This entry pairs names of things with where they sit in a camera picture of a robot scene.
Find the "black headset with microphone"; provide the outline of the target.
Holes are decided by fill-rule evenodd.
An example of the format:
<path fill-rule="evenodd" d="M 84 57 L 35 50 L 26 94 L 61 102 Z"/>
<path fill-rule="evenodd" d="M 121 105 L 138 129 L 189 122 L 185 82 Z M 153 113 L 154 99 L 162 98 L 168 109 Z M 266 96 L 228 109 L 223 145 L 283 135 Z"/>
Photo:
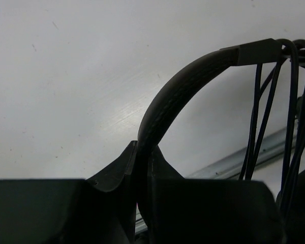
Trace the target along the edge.
<path fill-rule="evenodd" d="M 265 39 L 223 48 L 190 63 L 174 75 L 148 107 L 138 132 L 138 206 L 149 238 L 148 163 L 151 154 L 188 101 L 229 67 L 256 66 L 254 103 L 245 159 L 238 179 L 252 179 L 272 108 L 282 65 L 289 61 L 290 94 L 281 188 L 273 196 L 286 235 L 285 243 L 305 243 L 305 40 Z"/>

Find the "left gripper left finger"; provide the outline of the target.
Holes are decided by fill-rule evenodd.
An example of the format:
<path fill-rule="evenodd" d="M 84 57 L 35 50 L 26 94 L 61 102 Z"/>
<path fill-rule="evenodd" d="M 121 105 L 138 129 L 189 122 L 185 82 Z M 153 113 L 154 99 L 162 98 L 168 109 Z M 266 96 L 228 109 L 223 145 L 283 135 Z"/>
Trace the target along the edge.
<path fill-rule="evenodd" d="M 136 152 L 89 179 L 0 179 L 0 243 L 133 243 Z"/>

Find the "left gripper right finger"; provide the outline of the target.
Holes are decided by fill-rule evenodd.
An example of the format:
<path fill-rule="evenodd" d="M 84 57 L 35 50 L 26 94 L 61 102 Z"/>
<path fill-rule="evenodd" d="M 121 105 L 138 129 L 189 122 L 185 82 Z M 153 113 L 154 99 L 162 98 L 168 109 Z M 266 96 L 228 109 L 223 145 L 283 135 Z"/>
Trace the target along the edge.
<path fill-rule="evenodd" d="M 285 243 L 281 217 L 260 181 L 182 177 L 159 149 L 148 163 L 151 243 Z"/>

